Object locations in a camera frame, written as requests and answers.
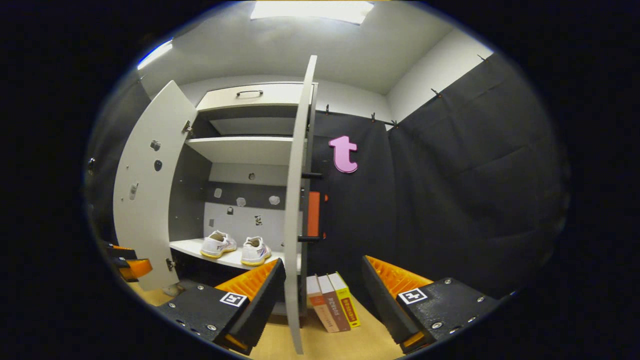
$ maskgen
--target wooden floor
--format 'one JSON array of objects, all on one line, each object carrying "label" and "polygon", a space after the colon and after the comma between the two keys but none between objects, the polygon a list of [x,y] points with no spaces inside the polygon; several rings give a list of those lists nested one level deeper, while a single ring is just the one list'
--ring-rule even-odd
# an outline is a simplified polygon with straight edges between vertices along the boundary
[{"label": "wooden floor", "polygon": [[[148,304],[160,306],[173,297],[161,289],[143,291],[136,282],[129,286]],[[256,360],[276,359],[381,359],[391,360],[401,357],[400,346],[396,345],[385,326],[371,315],[357,299],[354,306],[360,317],[361,326],[345,332],[327,332],[316,312],[310,308],[300,329],[303,355],[296,354],[286,317],[271,316],[264,328],[258,345],[253,348],[250,358]]]}]

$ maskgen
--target shoe sole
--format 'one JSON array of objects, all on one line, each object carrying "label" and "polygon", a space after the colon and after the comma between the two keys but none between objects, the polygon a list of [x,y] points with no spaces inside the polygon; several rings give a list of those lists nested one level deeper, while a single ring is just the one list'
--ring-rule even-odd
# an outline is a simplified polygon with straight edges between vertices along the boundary
[{"label": "shoe sole", "polygon": [[244,260],[240,260],[240,262],[241,262],[242,264],[245,264],[245,265],[248,265],[248,266],[258,266],[258,265],[262,265],[262,264],[264,264],[264,261],[265,261],[265,260],[267,260],[267,259],[268,259],[268,258],[270,258],[270,257],[271,257],[271,253],[269,253],[269,255],[265,256],[265,257],[264,257],[264,259],[262,259],[262,260],[258,261],[257,263],[249,263],[249,262],[244,261]]},{"label": "shoe sole", "polygon": [[202,250],[200,251],[200,253],[208,258],[212,258],[212,259],[218,259],[220,258],[222,255],[224,255],[226,252],[232,252],[232,251],[236,251],[235,249],[224,249],[220,252],[220,255],[211,255],[211,254],[206,254],[204,252],[202,252]]}]

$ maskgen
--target drawer handle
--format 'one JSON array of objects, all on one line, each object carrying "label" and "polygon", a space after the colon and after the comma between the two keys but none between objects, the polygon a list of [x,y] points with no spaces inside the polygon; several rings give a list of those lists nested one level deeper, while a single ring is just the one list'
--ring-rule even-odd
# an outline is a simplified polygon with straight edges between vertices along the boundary
[{"label": "drawer handle", "polygon": [[262,90],[245,90],[245,91],[238,92],[236,94],[236,97],[240,96],[240,94],[243,93],[243,92],[259,92],[260,95],[258,95],[258,96],[261,96],[264,93]]}]

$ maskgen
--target shoe pair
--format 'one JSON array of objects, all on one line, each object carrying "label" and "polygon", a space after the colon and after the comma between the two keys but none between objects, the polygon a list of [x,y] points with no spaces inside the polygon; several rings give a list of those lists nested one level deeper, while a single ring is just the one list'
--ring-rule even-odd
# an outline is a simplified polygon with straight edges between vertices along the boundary
[{"label": "shoe pair", "polygon": [[[204,239],[200,253],[218,259],[225,252],[234,251],[236,248],[236,241],[229,234],[215,230]],[[254,236],[244,242],[240,262],[248,266],[258,266],[264,264],[264,260],[270,256],[271,249],[262,241],[262,237]]]}]

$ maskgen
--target book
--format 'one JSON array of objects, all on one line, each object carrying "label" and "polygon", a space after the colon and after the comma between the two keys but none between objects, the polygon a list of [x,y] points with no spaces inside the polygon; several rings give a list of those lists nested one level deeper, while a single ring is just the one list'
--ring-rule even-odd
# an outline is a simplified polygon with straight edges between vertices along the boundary
[{"label": "book", "polygon": [[309,298],[309,301],[311,301],[311,305],[313,305],[314,310],[316,310],[316,314],[320,318],[324,328],[328,332],[340,331],[335,324],[335,321],[333,321],[333,316],[329,312],[329,307],[324,301],[324,296],[320,291],[320,285],[318,285],[318,279],[315,275],[307,276],[307,297]]},{"label": "book", "polygon": [[340,302],[338,301],[338,295],[336,295],[329,277],[327,275],[319,276],[318,285],[320,285],[320,291],[324,296],[326,305],[329,307],[329,312],[335,320],[335,324],[338,326],[338,330],[351,330],[351,326],[349,326],[349,322],[347,321],[346,316],[344,316],[342,306],[340,306]]},{"label": "book", "polygon": [[342,306],[342,310],[349,322],[349,326],[351,326],[351,328],[360,326],[360,319],[358,318],[358,313],[356,312],[356,308],[351,300],[351,293],[349,292],[349,286],[347,286],[347,283],[344,282],[344,279],[338,272],[330,274],[329,280],[331,281],[331,285],[333,285],[335,294],[338,296],[338,301],[340,302],[340,306]]}]

